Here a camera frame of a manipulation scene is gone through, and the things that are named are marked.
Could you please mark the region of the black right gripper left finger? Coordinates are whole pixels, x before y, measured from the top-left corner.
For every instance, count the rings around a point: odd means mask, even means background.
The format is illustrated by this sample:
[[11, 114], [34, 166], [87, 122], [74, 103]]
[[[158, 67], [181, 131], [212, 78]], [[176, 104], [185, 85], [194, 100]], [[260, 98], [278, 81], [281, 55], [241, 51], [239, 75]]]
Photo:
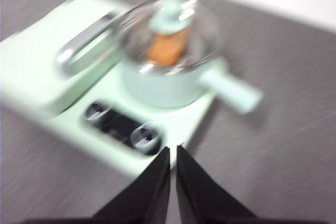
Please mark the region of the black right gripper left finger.
[[170, 181], [170, 150], [165, 147], [128, 187], [96, 212], [90, 221], [165, 223]]

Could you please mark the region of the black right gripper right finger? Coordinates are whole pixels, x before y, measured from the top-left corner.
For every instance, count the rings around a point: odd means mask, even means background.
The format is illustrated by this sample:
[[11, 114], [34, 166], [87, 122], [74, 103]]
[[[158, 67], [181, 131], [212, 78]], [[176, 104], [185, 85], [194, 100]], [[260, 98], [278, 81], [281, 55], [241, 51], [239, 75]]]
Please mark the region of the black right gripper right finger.
[[247, 223], [258, 219], [181, 145], [177, 146], [176, 190], [182, 223]]

